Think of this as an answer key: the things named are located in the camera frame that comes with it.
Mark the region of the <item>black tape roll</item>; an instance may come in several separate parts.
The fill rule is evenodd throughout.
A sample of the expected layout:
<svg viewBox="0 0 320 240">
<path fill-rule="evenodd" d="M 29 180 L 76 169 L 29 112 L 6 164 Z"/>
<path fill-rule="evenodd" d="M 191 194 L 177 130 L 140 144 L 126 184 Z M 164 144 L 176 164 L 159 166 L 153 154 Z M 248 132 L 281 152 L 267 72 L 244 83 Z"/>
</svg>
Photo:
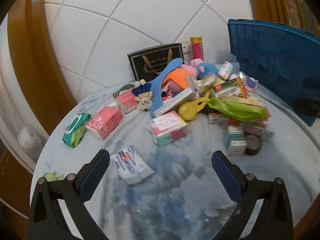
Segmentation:
<svg viewBox="0 0 320 240">
<path fill-rule="evenodd" d="M 262 147 L 262 142 L 260 138 L 257 135 L 254 134 L 247 134 L 245 136 L 245 140 L 247 142 L 247 147 L 245 149 L 245 154 L 246 155 L 256 155 L 259 153 L 261 147 Z"/>
</svg>

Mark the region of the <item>teal white medicine box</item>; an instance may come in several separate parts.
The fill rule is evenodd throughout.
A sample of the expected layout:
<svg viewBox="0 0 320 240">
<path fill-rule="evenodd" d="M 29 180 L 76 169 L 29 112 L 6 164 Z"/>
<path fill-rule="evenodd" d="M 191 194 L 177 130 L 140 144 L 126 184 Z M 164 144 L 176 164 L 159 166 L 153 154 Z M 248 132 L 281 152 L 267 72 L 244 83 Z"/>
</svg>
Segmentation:
<svg viewBox="0 0 320 240">
<path fill-rule="evenodd" d="M 226 148 L 229 155 L 244 154 L 247 148 L 247 141 L 240 126 L 228 126 Z"/>
</svg>

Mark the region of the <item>green wet wipes pack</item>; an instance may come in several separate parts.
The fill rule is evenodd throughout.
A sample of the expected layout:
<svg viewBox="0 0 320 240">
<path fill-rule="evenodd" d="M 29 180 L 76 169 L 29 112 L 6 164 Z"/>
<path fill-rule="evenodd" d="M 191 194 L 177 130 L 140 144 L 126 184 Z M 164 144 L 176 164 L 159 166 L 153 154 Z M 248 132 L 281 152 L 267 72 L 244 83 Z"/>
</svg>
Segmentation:
<svg viewBox="0 0 320 240">
<path fill-rule="evenodd" d="M 270 117 L 270 113 L 265 106 L 246 105 L 218 98 L 209 99 L 207 105 L 210 108 L 241 122 L 256 123 L 266 121 Z"/>
</svg>

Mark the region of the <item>teal green wipes pack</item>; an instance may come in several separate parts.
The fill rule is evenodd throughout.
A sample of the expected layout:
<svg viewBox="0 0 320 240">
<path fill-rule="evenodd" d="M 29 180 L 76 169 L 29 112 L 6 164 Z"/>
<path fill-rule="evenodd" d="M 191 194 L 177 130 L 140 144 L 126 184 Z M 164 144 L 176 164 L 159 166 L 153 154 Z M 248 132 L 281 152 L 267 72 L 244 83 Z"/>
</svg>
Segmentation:
<svg viewBox="0 0 320 240">
<path fill-rule="evenodd" d="M 77 116 L 66 128 L 62 137 L 63 142 L 67 146 L 75 148 L 79 145 L 80 141 L 87 131 L 85 125 L 88 123 L 90 118 L 91 115 L 89 113 L 82 112 L 77 114 Z"/>
</svg>

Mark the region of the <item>white blue tissue pack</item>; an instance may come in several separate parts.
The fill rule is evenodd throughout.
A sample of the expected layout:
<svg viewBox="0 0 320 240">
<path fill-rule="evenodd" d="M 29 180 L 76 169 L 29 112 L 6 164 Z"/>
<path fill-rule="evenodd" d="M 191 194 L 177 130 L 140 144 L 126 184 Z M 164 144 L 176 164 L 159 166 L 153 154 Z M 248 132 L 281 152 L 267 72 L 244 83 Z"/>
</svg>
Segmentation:
<svg viewBox="0 0 320 240">
<path fill-rule="evenodd" d="M 112 155 L 111 161 L 115 163 L 120 178 L 128 185 L 138 184 L 155 173 L 132 145 Z"/>
</svg>

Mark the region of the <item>pink tissue pack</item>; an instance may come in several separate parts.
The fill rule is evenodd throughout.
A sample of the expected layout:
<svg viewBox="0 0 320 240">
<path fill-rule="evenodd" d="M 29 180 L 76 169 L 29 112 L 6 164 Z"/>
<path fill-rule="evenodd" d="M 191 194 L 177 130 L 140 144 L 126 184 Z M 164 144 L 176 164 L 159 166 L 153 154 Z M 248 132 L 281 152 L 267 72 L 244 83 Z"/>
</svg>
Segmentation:
<svg viewBox="0 0 320 240">
<path fill-rule="evenodd" d="M 94 138 L 105 140 L 123 117 L 119 108 L 105 106 L 85 124 L 85 127 Z"/>
<path fill-rule="evenodd" d="M 135 100 L 132 89 L 128 89 L 117 96 L 116 102 L 118 107 L 126 114 L 136 109 L 138 106 L 138 102 Z"/>
</svg>

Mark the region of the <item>red white small medicine box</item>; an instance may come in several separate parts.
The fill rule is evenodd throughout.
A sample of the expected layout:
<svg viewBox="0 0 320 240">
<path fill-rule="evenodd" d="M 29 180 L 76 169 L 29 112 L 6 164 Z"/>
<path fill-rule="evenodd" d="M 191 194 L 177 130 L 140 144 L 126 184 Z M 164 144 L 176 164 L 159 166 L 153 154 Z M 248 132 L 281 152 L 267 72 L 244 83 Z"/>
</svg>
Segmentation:
<svg viewBox="0 0 320 240">
<path fill-rule="evenodd" d="M 222 113 L 209 113 L 208 120 L 210 124 L 227 124 L 229 117 Z"/>
</svg>

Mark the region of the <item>beige flat medicine box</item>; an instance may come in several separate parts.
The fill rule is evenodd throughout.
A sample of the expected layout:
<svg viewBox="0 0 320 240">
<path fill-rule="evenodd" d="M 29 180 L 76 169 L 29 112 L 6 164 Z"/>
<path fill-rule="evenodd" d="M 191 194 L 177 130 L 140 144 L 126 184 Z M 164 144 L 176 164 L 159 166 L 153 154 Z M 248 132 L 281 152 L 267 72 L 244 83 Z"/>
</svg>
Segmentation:
<svg viewBox="0 0 320 240">
<path fill-rule="evenodd" d="M 220 96 L 220 98 L 224 100 L 232 101 L 232 102 L 246 104 L 246 105 L 258 106 L 258 107 L 264 106 L 262 102 L 254 99 L 246 99 L 246 98 L 240 98 L 235 96 L 224 96 L 224 95 Z"/>
</svg>

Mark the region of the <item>blue white blister pack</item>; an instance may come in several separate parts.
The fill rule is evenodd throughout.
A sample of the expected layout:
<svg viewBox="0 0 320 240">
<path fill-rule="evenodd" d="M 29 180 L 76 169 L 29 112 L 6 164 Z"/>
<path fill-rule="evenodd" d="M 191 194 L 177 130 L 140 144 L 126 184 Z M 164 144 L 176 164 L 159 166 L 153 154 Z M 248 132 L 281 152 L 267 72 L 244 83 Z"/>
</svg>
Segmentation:
<svg viewBox="0 0 320 240">
<path fill-rule="evenodd" d="M 239 72 L 239 77 L 245 84 L 246 89 L 249 92 L 252 92 L 257 89 L 258 86 L 258 80 L 254 79 L 253 77 L 249 77 L 243 72 Z"/>
</svg>

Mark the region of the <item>yellow plastic snowball clamp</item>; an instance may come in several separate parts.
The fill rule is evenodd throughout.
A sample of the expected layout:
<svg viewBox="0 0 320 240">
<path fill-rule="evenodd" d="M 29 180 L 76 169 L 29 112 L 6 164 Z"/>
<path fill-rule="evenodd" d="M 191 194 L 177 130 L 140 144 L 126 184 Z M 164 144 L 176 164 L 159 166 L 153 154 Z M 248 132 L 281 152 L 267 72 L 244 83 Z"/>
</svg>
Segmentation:
<svg viewBox="0 0 320 240">
<path fill-rule="evenodd" d="M 194 101 L 186 101 L 178 108 L 178 114 L 184 121 L 192 121 L 197 114 L 204 109 L 209 101 L 210 91 L 206 91 L 204 97 L 197 98 Z"/>
</svg>

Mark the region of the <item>long white medicine box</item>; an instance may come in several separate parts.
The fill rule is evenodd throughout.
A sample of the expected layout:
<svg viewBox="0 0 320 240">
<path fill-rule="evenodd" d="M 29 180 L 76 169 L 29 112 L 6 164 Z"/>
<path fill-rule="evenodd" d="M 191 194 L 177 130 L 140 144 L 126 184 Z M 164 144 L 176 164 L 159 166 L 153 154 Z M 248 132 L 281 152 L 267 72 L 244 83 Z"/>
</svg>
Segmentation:
<svg viewBox="0 0 320 240">
<path fill-rule="evenodd" d="M 181 105 L 183 102 L 188 101 L 192 99 L 196 95 L 195 91 L 191 88 L 186 88 L 179 94 L 177 94 L 175 97 L 170 98 L 168 100 L 162 101 L 162 105 L 160 107 L 157 107 L 155 110 L 150 111 L 150 116 L 152 118 L 159 117 L 160 115 L 163 115 L 167 112 L 170 112 L 174 109 L 176 109 L 179 105 Z"/>
</svg>

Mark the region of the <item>teal pink small box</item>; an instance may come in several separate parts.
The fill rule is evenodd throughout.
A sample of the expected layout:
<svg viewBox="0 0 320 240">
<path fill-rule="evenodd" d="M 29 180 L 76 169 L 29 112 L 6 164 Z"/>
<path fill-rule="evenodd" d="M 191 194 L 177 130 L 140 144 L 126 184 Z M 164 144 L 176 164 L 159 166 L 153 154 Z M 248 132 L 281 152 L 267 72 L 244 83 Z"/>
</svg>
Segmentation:
<svg viewBox="0 0 320 240">
<path fill-rule="evenodd" d="M 227 81 L 232 73 L 233 67 L 234 66 L 230 62 L 225 61 L 218 72 L 219 78 Z"/>
</svg>

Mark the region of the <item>small white bear plush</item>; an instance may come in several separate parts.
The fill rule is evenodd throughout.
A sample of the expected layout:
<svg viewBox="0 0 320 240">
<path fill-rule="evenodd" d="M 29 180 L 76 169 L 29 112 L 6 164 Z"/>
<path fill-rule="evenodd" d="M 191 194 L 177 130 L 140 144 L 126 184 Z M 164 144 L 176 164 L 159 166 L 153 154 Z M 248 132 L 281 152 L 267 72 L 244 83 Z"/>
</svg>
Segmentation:
<svg viewBox="0 0 320 240">
<path fill-rule="evenodd" d="M 151 83 L 144 79 L 135 82 L 135 87 L 131 90 L 135 96 L 135 101 L 138 102 L 137 109 L 139 111 L 149 111 L 152 106 L 153 92 L 151 90 Z"/>
</svg>

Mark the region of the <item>pink pig plush blue dress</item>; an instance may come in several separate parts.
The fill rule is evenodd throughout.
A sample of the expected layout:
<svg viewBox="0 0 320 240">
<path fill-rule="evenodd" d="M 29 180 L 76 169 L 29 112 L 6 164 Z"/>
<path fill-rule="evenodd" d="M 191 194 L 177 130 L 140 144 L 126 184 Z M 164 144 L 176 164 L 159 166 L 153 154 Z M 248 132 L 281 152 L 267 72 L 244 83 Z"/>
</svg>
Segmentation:
<svg viewBox="0 0 320 240">
<path fill-rule="evenodd" d="M 192 67 L 195 67 L 200 80 L 204 79 L 209 74 L 218 75 L 218 69 L 211 63 L 206 63 L 202 59 L 193 59 L 190 62 Z"/>
</svg>

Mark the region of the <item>pink pig plush orange dress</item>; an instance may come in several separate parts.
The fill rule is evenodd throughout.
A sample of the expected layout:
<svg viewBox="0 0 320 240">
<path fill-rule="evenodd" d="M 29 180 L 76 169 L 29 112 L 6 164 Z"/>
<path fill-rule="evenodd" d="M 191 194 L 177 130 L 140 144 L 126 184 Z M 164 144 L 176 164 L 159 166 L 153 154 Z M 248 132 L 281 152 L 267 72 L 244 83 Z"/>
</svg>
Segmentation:
<svg viewBox="0 0 320 240">
<path fill-rule="evenodd" d="M 163 91 L 167 94 L 177 94 L 188 88 L 189 85 L 185 79 L 189 74 L 193 74 L 195 77 L 198 76 L 195 67 L 190 65 L 182 64 L 180 67 L 176 68 L 170 72 L 162 82 Z"/>
</svg>

